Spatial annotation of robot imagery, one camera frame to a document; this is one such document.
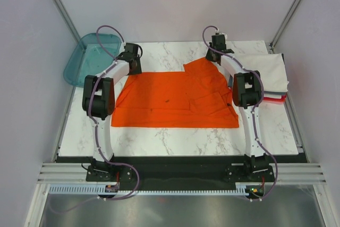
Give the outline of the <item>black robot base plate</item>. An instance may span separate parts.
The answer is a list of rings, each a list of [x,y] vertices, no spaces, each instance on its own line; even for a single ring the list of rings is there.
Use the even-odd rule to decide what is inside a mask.
[[[254,175],[244,172],[244,156],[126,156],[114,157],[123,165],[119,185],[137,188],[217,189],[234,188],[238,182],[269,184],[274,170]]]

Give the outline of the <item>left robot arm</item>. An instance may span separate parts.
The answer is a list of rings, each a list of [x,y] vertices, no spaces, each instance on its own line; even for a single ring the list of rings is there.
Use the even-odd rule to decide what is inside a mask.
[[[122,51],[103,72],[85,77],[82,109],[92,121],[94,151],[87,168],[88,182],[119,182],[123,165],[114,163],[111,145],[111,116],[115,109],[114,86],[128,75],[142,73],[142,47],[127,43]]]

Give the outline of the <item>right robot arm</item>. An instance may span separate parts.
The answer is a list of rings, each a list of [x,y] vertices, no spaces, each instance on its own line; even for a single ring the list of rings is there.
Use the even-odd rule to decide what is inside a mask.
[[[234,52],[227,49],[223,33],[216,32],[206,45],[206,59],[219,64],[233,77],[232,101],[241,114],[246,144],[243,174],[247,180],[256,181],[262,173],[270,171],[259,127],[259,105],[264,96],[260,73],[246,69],[236,59]]]

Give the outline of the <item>orange t shirt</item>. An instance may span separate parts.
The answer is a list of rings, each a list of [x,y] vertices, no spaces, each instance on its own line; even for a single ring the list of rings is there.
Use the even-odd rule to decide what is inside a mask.
[[[144,72],[129,76],[112,116],[113,127],[239,127],[232,92],[218,68],[200,58],[179,72]]]

